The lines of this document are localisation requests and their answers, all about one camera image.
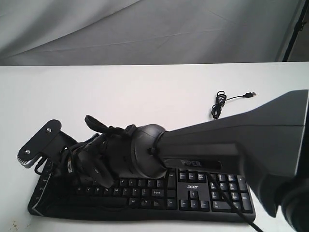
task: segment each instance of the white tabletop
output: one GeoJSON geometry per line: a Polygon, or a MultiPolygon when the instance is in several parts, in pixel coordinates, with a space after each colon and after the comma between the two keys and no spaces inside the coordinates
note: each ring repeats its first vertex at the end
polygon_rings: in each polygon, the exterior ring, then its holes
{"type": "MultiPolygon", "coordinates": [[[[168,66],[0,67],[1,232],[251,232],[246,224],[145,221],[89,222],[31,216],[27,204],[38,176],[16,155],[48,120],[78,141],[94,132],[89,114],[106,125],[149,123],[167,130],[211,120],[219,90],[228,97],[254,91],[251,99],[228,102],[222,116],[251,110],[295,89],[309,88],[309,62],[168,66]]],[[[255,223],[266,232],[292,232],[282,213],[268,216],[253,196],[255,223]]]]}

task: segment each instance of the gray backdrop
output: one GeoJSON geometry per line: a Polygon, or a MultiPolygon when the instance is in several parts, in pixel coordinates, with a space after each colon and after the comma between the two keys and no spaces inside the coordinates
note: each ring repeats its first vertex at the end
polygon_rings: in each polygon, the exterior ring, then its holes
{"type": "Polygon", "coordinates": [[[0,0],[0,65],[281,61],[305,0],[0,0]]]}

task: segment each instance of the space bar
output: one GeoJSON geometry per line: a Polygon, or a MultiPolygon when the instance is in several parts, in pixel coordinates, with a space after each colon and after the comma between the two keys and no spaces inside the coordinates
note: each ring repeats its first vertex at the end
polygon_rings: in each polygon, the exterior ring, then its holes
{"type": "Polygon", "coordinates": [[[124,197],[71,197],[68,204],[75,206],[104,206],[120,208],[126,206],[124,197]]]}

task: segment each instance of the keyboard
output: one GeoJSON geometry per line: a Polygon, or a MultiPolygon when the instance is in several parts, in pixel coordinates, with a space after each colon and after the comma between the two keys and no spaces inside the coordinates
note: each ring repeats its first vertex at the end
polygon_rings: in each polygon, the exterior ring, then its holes
{"type": "MultiPolygon", "coordinates": [[[[28,204],[32,215],[79,220],[188,220],[244,222],[220,196],[205,172],[171,169],[161,179],[120,178],[111,188],[68,186],[46,162],[28,204]]],[[[255,210],[242,176],[211,174],[234,206],[250,220],[255,210]]]]}

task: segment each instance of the black robotic arm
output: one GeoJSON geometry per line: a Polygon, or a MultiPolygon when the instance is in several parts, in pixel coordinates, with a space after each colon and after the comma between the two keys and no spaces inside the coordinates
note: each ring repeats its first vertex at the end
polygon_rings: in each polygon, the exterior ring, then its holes
{"type": "Polygon", "coordinates": [[[105,187],[118,177],[160,178],[167,168],[190,168],[245,176],[269,215],[278,206],[298,232],[309,231],[308,90],[292,91],[261,107],[187,128],[159,125],[111,128],[87,116],[102,134],[77,143],[49,121],[19,151],[26,168],[51,159],[56,173],[90,176],[105,187]]]}

